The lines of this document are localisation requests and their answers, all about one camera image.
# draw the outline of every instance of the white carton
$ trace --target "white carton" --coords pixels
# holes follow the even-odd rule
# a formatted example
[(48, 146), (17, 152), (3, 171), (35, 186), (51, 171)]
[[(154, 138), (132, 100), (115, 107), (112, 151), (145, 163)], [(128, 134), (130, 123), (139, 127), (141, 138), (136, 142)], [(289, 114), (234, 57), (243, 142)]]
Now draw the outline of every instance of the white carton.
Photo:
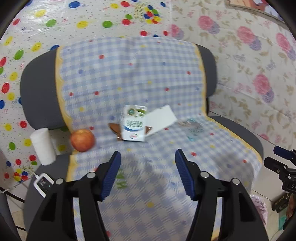
[(147, 107), (140, 105), (126, 105), (121, 126), (121, 137), (126, 141), (145, 140)]

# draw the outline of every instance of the device screen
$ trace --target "device screen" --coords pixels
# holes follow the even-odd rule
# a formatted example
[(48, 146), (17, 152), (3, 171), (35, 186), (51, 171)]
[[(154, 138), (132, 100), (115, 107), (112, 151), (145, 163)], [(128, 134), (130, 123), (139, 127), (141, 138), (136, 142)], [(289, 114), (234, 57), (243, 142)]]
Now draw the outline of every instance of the device screen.
[(50, 181), (48, 181), (45, 177), (42, 177), (39, 182), (37, 183), (38, 187), (40, 187), (40, 189), (47, 194), (47, 192), (49, 191), (49, 189), (51, 188), (52, 184)]

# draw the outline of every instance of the black cable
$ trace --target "black cable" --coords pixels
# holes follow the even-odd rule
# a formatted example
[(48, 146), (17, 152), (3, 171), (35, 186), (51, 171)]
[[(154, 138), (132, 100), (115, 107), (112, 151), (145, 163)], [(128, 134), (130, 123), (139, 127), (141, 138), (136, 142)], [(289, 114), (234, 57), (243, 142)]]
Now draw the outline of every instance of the black cable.
[[(0, 191), (4, 192), (4, 191), (5, 191), (5, 189), (4, 189), (3, 187), (1, 187), (1, 186), (0, 186)], [(21, 198), (19, 198), (19, 197), (17, 197), (17, 196), (15, 196), (15, 195), (13, 195), (12, 193), (10, 193), (10, 192), (8, 192), (8, 191), (6, 191), (4, 194), (7, 194), (8, 196), (10, 196), (10, 197), (12, 197), (12, 198), (16, 199), (17, 201), (20, 201), (20, 202), (25, 202), (25, 200), (24, 200), (24, 199), (21, 199)]]
[(17, 227), (17, 229), (20, 229), (20, 230), (24, 230), (24, 231), (26, 231), (24, 228), (21, 228), (21, 227), (19, 227), (19, 226), (16, 226)]

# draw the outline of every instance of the white electronic device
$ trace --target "white electronic device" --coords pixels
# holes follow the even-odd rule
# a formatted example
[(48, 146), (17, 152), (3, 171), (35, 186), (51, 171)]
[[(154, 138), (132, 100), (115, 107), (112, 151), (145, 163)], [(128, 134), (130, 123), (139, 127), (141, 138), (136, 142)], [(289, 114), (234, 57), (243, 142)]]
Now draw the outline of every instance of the white electronic device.
[(39, 176), (35, 174), (35, 177), (36, 180), (34, 181), (34, 187), (42, 195), (42, 197), (45, 197), (46, 193), (54, 184), (54, 181), (46, 173), (42, 173)]

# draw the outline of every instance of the white paper roll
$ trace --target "white paper roll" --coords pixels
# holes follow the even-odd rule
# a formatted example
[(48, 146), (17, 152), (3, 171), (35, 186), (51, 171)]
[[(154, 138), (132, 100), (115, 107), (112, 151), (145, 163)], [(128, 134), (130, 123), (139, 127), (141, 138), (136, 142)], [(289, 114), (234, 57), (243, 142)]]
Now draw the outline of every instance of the white paper roll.
[(34, 131), (30, 135), (30, 139), (42, 165), (49, 165), (56, 160), (56, 153), (50, 140), (48, 128)]

